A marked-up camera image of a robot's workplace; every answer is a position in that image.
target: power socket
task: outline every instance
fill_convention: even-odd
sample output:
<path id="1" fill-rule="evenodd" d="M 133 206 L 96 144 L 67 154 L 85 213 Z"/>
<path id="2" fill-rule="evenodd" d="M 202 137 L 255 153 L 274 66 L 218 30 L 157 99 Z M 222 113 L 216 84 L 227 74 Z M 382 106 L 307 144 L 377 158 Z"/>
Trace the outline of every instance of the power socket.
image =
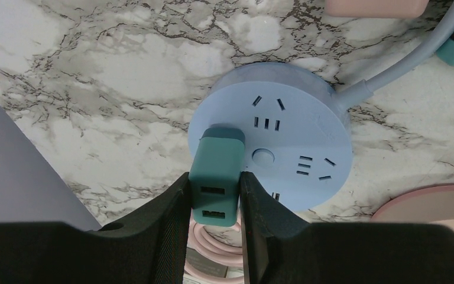
<path id="1" fill-rule="evenodd" d="M 335 91 L 308 70 L 285 63 L 254 63 L 222 77 L 189 125 L 189 149 L 211 127 L 245 134 L 244 170 L 291 210 L 331 198 L 352 166 L 349 115 Z"/>

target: white marble countertop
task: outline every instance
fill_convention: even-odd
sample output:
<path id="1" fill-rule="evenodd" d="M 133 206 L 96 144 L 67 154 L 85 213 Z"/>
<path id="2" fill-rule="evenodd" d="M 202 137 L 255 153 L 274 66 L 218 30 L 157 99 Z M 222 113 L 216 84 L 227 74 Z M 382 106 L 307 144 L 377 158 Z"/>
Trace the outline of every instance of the white marble countertop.
<path id="1" fill-rule="evenodd" d="M 323 16 L 323 0 L 0 0 L 0 104 L 105 224 L 192 158 L 192 113 L 222 74 L 281 61 L 337 88 L 402 58 L 416 20 Z M 354 169 L 307 220 L 367 220 L 403 192 L 454 182 L 454 68 L 433 57 L 350 110 Z"/>

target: power cord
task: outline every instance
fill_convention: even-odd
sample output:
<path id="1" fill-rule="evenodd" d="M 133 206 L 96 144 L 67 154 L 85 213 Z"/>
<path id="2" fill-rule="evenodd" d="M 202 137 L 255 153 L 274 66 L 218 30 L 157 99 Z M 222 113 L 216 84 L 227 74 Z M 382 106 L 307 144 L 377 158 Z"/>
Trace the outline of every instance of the power cord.
<path id="1" fill-rule="evenodd" d="M 238 213 L 238 219 L 231 229 L 241 232 L 241 214 Z M 189 224 L 189 244 L 202 256 L 219 263 L 221 265 L 230 267 L 243 267 L 242 261 L 242 248 L 233 247 L 215 240 L 205 230 L 205 226 L 198 224 L 193 218 L 190 219 Z M 234 278 L 220 278 L 207 275 L 195 269 L 187 260 L 185 261 L 185 271 L 200 279 L 212 284 L 242 284 L 244 277 Z"/>
<path id="2" fill-rule="evenodd" d="M 348 109 L 373 96 L 373 92 L 397 80 L 436 52 L 454 32 L 454 1 L 429 37 L 396 64 L 369 80 L 361 80 L 334 95 L 342 108 Z"/>

